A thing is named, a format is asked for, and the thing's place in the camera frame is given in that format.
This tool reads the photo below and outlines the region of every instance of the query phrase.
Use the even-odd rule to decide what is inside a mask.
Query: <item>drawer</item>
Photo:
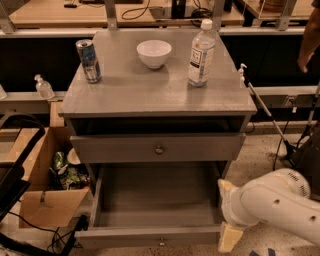
[[[100,169],[87,249],[214,243],[222,217],[214,163],[107,164]]]
[[[235,160],[244,142],[239,133],[156,136],[72,136],[82,163]]]

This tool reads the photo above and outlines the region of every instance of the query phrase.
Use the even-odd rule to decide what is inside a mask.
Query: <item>tabletop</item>
[[[120,29],[99,31],[94,45],[101,80],[87,83],[79,67],[62,103],[65,118],[246,115],[256,107],[240,80],[219,35],[208,83],[188,84],[191,43],[199,29]],[[172,46],[172,54],[160,69],[146,67],[136,52],[145,40],[159,39]]]
[[[272,12],[261,9],[260,0],[237,0],[245,8],[247,8],[258,19],[276,19],[279,18],[281,12]],[[313,10],[311,6],[312,0],[297,0],[295,8],[293,9],[291,18],[294,19],[309,19]]]
[[[65,3],[73,2],[77,8],[64,8]],[[201,7],[207,7],[207,1],[202,1]],[[145,0],[142,4],[116,4],[117,21],[120,27],[145,27],[145,26],[176,26],[191,25],[188,20],[169,20],[159,22],[151,15],[150,9],[141,17],[133,18],[143,12],[137,10],[123,14],[127,10],[142,8],[147,5]],[[167,0],[151,0],[150,7],[169,6]],[[30,0],[20,9],[10,15],[10,19],[17,28],[60,28],[60,27],[107,27],[105,6],[102,4],[80,4],[77,0]],[[244,18],[235,8],[230,13],[222,15],[223,25],[242,25]]]

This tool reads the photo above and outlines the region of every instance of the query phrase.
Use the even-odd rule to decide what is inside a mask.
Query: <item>soda can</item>
[[[87,81],[98,82],[101,72],[93,42],[90,39],[82,39],[76,42],[76,47]]]

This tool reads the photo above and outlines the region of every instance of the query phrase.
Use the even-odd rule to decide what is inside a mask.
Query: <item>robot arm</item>
[[[320,204],[308,199],[310,187],[300,173],[280,169],[240,188],[221,179],[218,185],[227,221],[222,225],[220,252],[230,252],[245,228],[258,222],[320,246]]]

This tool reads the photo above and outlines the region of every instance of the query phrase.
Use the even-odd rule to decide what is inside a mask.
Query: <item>water bottle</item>
[[[189,64],[189,83],[196,87],[206,85],[208,74],[216,44],[212,29],[212,20],[204,19],[201,23],[201,32],[192,41]]]

